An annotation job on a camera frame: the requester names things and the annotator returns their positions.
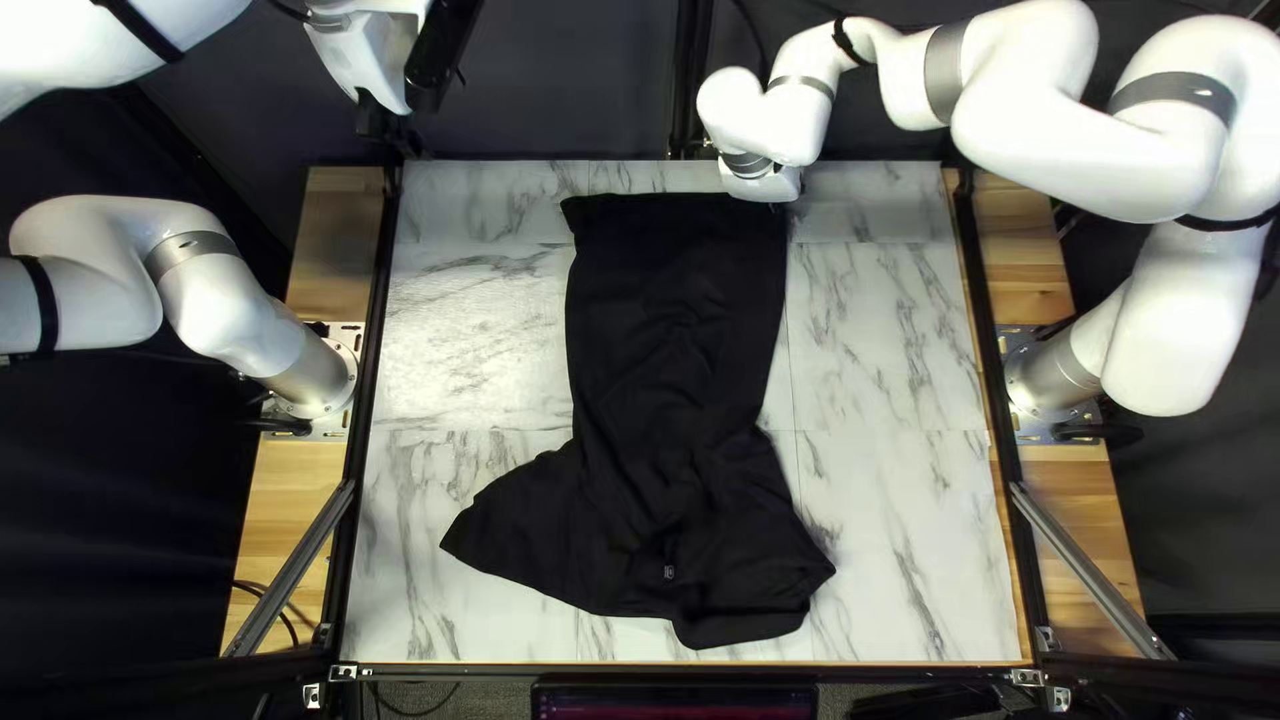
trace black cable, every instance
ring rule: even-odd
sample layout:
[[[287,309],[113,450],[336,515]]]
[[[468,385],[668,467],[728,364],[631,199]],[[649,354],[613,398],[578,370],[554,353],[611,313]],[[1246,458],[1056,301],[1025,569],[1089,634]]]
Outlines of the black cable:
[[[244,428],[255,428],[262,432],[293,433],[298,437],[307,437],[311,434],[311,423],[306,420],[285,420],[284,418],[248,418],[244,420],[236,420],[236,424]]]
[[[285,5],[284,3],[282,3],[280,0],[266,0],[266,1],[273,8],[275,8],[276,10],[284,13],[285,15],[288,15],[288,17],[296,19],[296,20],[298,20],[300,23],[305,23],[305,22],[308,20],[307,13],[305,13],[303,10],[298,10],[297,8],[291,8],[291,6]]]
[[[390,710],[392,712],[396,712],[397,715],[403,715],[404,717],[426,717],[428,715],[430,715],[430,714],[435,712],[436,710],[444,707],[444,703],[449,702],[449,698],[453,697],[453,693],[458,692],[458,688],[461,685],[462,685],[462,683],[453,683],[453,687],[449,688],[449,692],[444,693],[444,698],[440,700],[440,702],[433,705],[431,707],[428,707],[426,710],[417,710],[417,711],[413,711],[413,712],[410,712],[407,710],[401,710],[401,708],[396,707],[394,705],[392,705],[392,703],[387,702],[385,700],[383,700],[381,692],[378,691],[378,683],[369,683],[369,692],[374,693],[374,711],[375,712],[378,711],[378,707],[381,706],[381,707],[385,707],[387,710]]]
[[[266,589],[268,589],[268,585],[264,585],[262,583],[256,583],[256,582],[253,582],[253,580],[236,580],[236,582],[237,582],[237,583],[241,583],[241,584],[243,584],[243,585],[248,585],[248,587],[251,587],[251,588],[257,588],[257,589],[260,589],[260,591],[262,591],[262,592],[266,592]],[[306,625],[306,626],[307,626],[307,629],[310,629],[310,630],[314,630],[314,629],[316,629],[316,623],[315,623],[315,620],[312,620],[312,619],[307,618],[305,612],[302,612],[301,610],[298,610],[298,606],[297,606],[297,605],[293,605],[293,601],[285,601],[284,606],[285,606],[285,607],[288,607],[289,610],[292,610],[292,611],[293,611],[293,614],[298,616],[298,620],[300,620],[300,621],[301,621],[301,623],[302,623],[303,625]]]
[[[232,587],[239,591],[244,591],[250,594],[257,596],[259,600],[262,600],[261,591],[246,585],[241,580],[232,580]],[[293,623],[289,623],[289,619],[288,616],[284,615],[283,610],[280,611],[280,621],[284,623],[284,629],[289,632],[289,638],[293,639],[293,647],[294,648],[302,647],[302,643],[298,642],[298,632],[293,629]]]
[[[255,405],[261,405],[271,398],[271,391],[264,389],[262,392],[255,395],[253,397],[244,401],[244,405],[252,407]]]
[[[760,82],[765,82],[769,78],[769,56],[764,53],[764,41],[760,40],[760,28],[755,24],[755,18],[751,17],[751,13],[746,12],[746,5],[742,4],[742,0],[730,0],[730,3],[737,8],[739,14],[742,15],[742,22],[746,23],[748,32],[751,33],[751,42],[755,44],[755,53],[760,56],[760,67],[756,74],[760,76]]]

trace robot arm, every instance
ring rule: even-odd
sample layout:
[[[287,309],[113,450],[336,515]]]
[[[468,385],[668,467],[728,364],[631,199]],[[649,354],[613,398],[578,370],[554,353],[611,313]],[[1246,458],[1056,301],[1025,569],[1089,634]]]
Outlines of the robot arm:
[[[189,50],[251,0],[128,0],[170,51]],[[90,0],[12,3],[0,23],[0,119],[61,87],[111,87],[165,64],[108,8]],[[307,37],[343,92],[357,88],[408,115],[404,64],[431,0],[310,0]]]
[[[253,279],[221,223],[169,200],[76,195],[13,225],[0,258],[0,355],[118,347],[169,319],[182,341],[289,401],[300,418],[351,396],[338,352]]]
[[[1233,17],[1175,23],[1134,55],[1107,113],[1078,102],[1097,42],[1079,0],[1027,0],[908,36],[845,18],[788,40],[763,91],[742,68],[713,73],[698,111],[731,195],[795,200],[836,78],[876,64],[899,127],[950,126],[993,173],[1158,222],[1107,302],[1010,368],[1010,395],[1050,415],[1101,388],[1138,413],[1180,415],[1208,401],[1235,351],[1280,201],[1280,38]]]

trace gray marble vein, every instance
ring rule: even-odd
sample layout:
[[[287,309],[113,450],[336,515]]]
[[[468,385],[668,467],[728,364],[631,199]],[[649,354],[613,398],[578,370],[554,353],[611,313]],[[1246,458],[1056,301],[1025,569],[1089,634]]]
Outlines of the gray marble vein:
[[[792,245],[796,428],[984,429],[954,245]]]
[[[379,357],[375,420],[420,428],[568,428],[559,242],[398,246]]]
[[[365,662],[576,660],[575,607],[439,548],[476,492],[570,437],[374,428],[343,655]]]
[[[559,201],[586,195],[585,160],[404,165],[396,242],[563,240]]]
[[[794,242],[955,242],[937,163],[815,163],[790,208]]]
[[[984,432],[801,432],[799,473],[838,569],[814,594],[817,660],[1019,657]]]
[[[570,437],[559,200],[719,192],[714,163],[410,163],[343,657],[365,662],[1009,661],[1009,561],[932,163],[819,163],[792,204],[760,425],[837,566],[782,638],[692,651],[438,548],[475,492]]]
[[[593,161],[588,191],[723,192],[710,160]],[[941,242],[954,245],[937,163],[814,163],[788,204],[792,242]]]

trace white marble tile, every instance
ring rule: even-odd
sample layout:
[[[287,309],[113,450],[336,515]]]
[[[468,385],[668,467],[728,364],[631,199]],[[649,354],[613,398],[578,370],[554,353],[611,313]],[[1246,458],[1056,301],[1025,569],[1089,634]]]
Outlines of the white marble tile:
[[[396,242],[566,241],[559,201],[586,195],[585,160],[404,164]]]
[[[563,243],[396,247],[375,420],[420,428],[568,428]]]
[[[724,192],[714,160],[593,161],[590,193]],[[954,243],[938,163],[814,163],[787,205],[792,242]]]
[[[724,192],[716,160],[591,161],[586,187],[591,195]]]
[[[933,163],[829,163],[792,206],[760,425],[837,566],[783,638],[695,652],[438,548],[485,483],[570,437],[563,197],[719,192],[714,163],[410,164],[344,657],[366,662],[1002,661],[1012,594]]]
[[[797,429],[984,429],[955,246],[792,245]]]
[[[792,242],[955,242],[938,163],[814,163]]]
[[[343,657],[362,662],[550,662],[577,657],[577,610],[439,548],[475,493],[568,430],[370,436]]]
[[[801,516],[838,569],[809,614],[817,660],[1018,660],[986,434],[803,432]]]

